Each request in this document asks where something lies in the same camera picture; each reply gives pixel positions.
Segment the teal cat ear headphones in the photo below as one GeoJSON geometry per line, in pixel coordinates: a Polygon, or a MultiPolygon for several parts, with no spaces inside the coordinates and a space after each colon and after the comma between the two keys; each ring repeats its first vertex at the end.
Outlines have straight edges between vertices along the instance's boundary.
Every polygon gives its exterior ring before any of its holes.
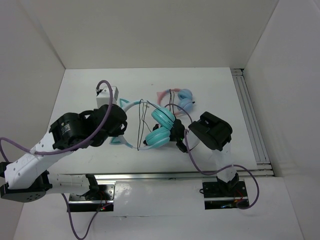
{"type": "Polygon", "coordinates": [[[129,101],[120,98],[119,106],[125,113],[132,108],[138,109],[136,142],[132,143],[125,135],[120,135],[112,137],[109,142],[110,145],[123,145],[137,151],[148,151],[169,143],[170,130],[176,119],[169,109],[144,99],[129,101]]]}

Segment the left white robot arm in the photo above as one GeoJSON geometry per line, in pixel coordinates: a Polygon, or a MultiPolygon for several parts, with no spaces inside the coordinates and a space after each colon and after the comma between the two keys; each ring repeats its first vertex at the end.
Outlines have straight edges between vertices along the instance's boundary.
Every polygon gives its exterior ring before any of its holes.
{"type": "Polygon", "coordinates": [[[94,199],[101,188],[93,174],[58,174],[48,169],[72,154],[69,148],[99,147],[107,138],[123,135],[127,125],[125,111],[116,104],[65,113],[51,124],[30,152],[14,162],[1,162],[0,176],[5,183],[0,187],[0,197],[20,203],[36,201],[46,194],[74,194],[86,200],[94,199]]]}

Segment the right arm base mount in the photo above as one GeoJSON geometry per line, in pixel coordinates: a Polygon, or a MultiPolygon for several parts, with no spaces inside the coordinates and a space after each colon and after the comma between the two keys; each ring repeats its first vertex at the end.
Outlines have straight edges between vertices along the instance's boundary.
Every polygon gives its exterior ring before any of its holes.
{"type": "Polygon", "coordinates": [[[204,198],[206,210],[234,209],[248,207],[249,198],[244,181],[239,181],[229,192],[223,192],[216,181],[203,182],[199,192],[204,198]]]}

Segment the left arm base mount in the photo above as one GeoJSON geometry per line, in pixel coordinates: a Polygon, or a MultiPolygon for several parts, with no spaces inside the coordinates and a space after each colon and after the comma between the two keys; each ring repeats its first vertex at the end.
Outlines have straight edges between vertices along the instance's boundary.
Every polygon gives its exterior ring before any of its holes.
{"type": "Polygon", "coordinates": [[[70,194],[68,206],[71,213],[113,212],[115,199],[115,181],[105,181],[98,184],[99,191],[92,199],[85,199],[84,196],[70,194]]]}

